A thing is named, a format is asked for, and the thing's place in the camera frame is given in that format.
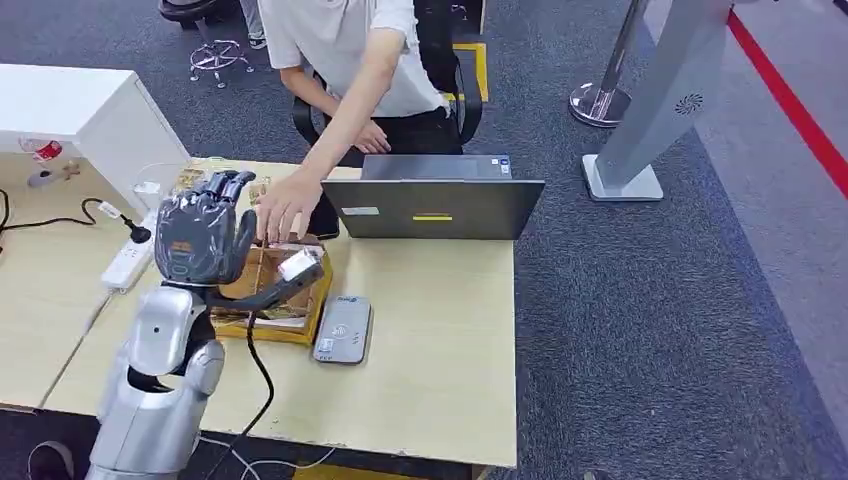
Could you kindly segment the person's right hand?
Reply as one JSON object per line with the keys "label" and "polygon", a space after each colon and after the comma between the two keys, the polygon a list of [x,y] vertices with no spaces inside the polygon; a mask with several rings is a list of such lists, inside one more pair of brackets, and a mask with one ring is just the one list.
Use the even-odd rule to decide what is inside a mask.
{"label": "person's right hand", "polygon": [[386,154],[391,151],[387,135],[373,120],[365,124],[353,146],[364,154]]}

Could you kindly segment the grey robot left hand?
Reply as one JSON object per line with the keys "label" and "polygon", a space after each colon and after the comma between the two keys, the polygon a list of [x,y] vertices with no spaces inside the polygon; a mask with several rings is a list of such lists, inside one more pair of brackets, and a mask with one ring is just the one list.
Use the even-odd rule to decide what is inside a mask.
{"label": "grey robot left hand", "polygon": [[214,286],[241,276],[256,238],[257,216],[248,209],[237,217],[237,203],[255,179],[252,171],[219,171],[162,201],[154,257],[165,280]]}

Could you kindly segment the person's left hand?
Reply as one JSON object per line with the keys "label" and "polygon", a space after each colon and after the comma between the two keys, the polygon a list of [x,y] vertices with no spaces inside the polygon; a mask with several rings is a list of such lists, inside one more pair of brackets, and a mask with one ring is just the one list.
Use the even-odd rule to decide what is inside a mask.
{"label": "person's left hand", "polygon": [[268,244],[286,241],[292,232],[305,236],[322,194],[320,174],[299,168],[275,181],[256,206],[257,238]]}

